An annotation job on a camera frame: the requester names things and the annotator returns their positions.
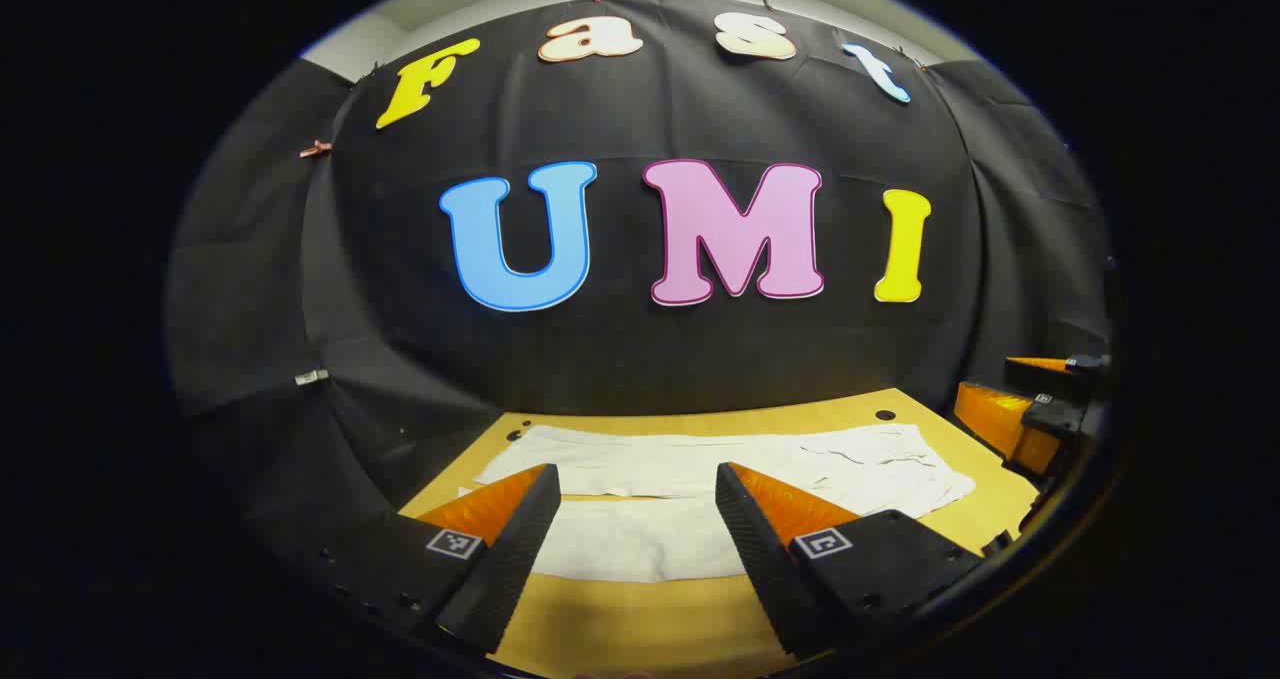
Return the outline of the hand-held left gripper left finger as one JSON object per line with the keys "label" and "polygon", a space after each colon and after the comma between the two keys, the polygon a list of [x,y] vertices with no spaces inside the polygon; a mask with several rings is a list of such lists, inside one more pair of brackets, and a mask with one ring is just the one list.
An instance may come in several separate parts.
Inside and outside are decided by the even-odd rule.
{"label": "hand-held left gripper left finger", "polygon": [[544,462],[416,518],[385,514],[317,550],[317,583],[398,635],[495,653],[561,506]]}

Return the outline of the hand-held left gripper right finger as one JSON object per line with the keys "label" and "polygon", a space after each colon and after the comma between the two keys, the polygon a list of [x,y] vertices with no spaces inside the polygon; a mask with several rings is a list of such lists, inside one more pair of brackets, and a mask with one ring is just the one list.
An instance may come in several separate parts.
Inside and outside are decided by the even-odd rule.
{"label": "hand-held left gripper right finger", "polygon": [[786,653],[879,647],[983,557],[899,510],[858,515],[739,462],[716,506]]}

